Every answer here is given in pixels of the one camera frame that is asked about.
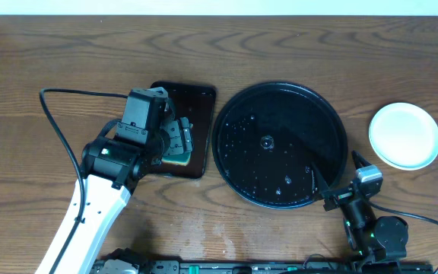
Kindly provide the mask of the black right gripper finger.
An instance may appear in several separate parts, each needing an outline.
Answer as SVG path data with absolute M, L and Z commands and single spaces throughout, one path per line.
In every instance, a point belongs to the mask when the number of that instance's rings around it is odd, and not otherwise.
M 314 162 L 311 163 L 311 171 L 316 197 L 318 199 L 328 198 L 330 194 L 329 185 Z
M 351 152 L 351 157 L 353 159 L 356 170 L 372 165 L 368 160 L 366 160 L 360 153 L 355 150 Z

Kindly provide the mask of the green and yellow sponge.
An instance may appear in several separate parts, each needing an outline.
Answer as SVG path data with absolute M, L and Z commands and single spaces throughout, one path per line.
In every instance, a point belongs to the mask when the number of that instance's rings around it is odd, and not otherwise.
M 172 164 L 178 166 L 187 166 L 191 159 L 190 152 L 184 152 L 180 155 L 167 155 L 163 156 L 162 163 L 163 164 Z

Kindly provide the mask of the green plate with big stain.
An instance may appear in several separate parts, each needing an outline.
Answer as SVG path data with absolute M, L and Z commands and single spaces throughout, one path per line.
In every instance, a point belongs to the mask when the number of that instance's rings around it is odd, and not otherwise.
M 420 170 L 438 156 L 438 125 L 424 109 L 388 104 L 370 121 L 368 138 L 375 154 L 400 170 Z

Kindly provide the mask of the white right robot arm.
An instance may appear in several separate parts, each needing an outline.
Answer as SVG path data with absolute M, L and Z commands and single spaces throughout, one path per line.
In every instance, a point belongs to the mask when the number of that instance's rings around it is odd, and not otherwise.
M 375 216 L 369 201 L 381 189 L 382 172 L 356 151 L 351 155 L 355 175 L 348 186 L 340 189 L 330 188 L 319 168 L 311 164 L 317 196 L 323 199 L 324 210 L 340 209 L 343 214 L 348 243 L 357 252 L 350 261 L 353 270 L 361 272 L 367 265 L 398 263 L 407 255 L 408 224 L 396 216 Z

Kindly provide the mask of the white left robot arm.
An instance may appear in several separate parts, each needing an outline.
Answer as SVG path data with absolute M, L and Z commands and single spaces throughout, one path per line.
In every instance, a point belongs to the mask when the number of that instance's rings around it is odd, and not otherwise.
M 89 273 L 138 181 L 193 150 L 191 124 L 185 117 L 161 126 L 159 139 L 147 146 L 106 136 L 111 129 L 125 128 L 119 119 L 111 120 L 84 148 L 71 202 L 39 273 Z

